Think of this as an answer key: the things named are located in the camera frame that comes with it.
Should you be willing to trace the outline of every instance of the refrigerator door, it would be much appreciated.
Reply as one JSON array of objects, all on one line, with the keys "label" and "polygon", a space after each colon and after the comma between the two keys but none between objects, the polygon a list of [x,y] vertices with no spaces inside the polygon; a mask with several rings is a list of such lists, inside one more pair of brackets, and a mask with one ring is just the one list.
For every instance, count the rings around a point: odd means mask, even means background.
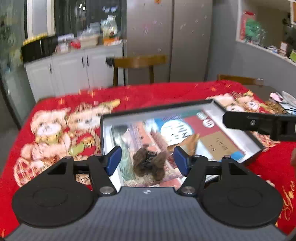
[{"label": "refrigerator door", "polygon": [[212,6],[212,0],[175,1],[170,82],[204,80]]},{"label": "refrigerator door", "polygon": [[[155,66],[155,82],[168,82],[172,49],[173,0],[127,0],[127,57],[165,54]],[[149,70],[129,69],[127,84],[149,83]]]}]

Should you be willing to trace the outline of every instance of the black circular disc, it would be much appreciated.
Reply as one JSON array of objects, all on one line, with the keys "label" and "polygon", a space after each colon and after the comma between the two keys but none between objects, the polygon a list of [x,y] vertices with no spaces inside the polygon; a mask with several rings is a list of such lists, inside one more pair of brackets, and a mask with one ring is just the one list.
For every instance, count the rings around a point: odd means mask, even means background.
[{"label": "black circular disc", "polygon": [[81,218],[92,202],[92,192],[83,184],[74,180],[51,181],[23,186],[15,193],[12,208],[20,222],[35,227],[55,227]]},{"label": "black circular disc", "polygon": [[214,219],[226,225],[251,228],[275,223],[283,201],[265,181],[251,175],[232,175],[210,184],[202,204]]}]

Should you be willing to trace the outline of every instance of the brown paper label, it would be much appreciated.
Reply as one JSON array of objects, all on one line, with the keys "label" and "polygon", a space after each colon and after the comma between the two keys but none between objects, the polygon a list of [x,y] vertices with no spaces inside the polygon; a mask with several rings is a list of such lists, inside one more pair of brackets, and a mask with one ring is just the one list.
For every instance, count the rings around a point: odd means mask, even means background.
[{"label": "brown paper label", "polygon": [[221,160],[224,155],[239,151],[232,141],[221,131],[201,137],[200,140],[215,160]]}]

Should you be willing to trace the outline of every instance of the chair backrest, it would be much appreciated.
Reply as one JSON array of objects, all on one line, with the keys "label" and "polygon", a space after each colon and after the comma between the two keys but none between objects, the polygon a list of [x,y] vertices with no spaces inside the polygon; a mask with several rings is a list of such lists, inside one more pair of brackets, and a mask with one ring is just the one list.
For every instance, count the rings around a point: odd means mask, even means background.
[{"label": "chair backrest", "polygon": [[113,86],[118,85],[118,68],[139,69],[149,68],[150,84],[154,83],[154,65],[166,63],[166,55],[147,55],[132,58],[107,58],[106,63],[114,68]]},{"label": "chair backrest", "polygon": [[239,82],[242,85],[260,85],[260,86],[263,86],[263,79],[255,79],[255,78],[233,76],[233,75],[226,75],[226,74],[219,74],[218,75],[218,80],[232,80],[232,81],[235,81],[235,82]]}]

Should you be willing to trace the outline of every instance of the cabinet door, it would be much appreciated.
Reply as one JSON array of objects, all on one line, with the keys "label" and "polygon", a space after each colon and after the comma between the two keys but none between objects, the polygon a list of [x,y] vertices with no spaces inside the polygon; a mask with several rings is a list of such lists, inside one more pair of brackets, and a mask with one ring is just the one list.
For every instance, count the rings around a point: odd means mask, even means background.
[{"label": "cabinet door", "polygon": [[52,63],[60,94],[76,94],[89,89],[84,51],[54,56]]},{"label": "cabinet door", "polygon": [[52,83],[52,61],[51,58],[38,60],[33,63],[26,64],[28,79],[37,102],[40,99],[55,96],[55,88]]},{"label": "cabinet door", "polygon": [[[122,45],[101,46],[86,50],[87,73],[90,88],[113,86],[113,68],[106,65],[107,57],[122,57]],[[123,85],[123,69],[118,71],[118,84]]]}]

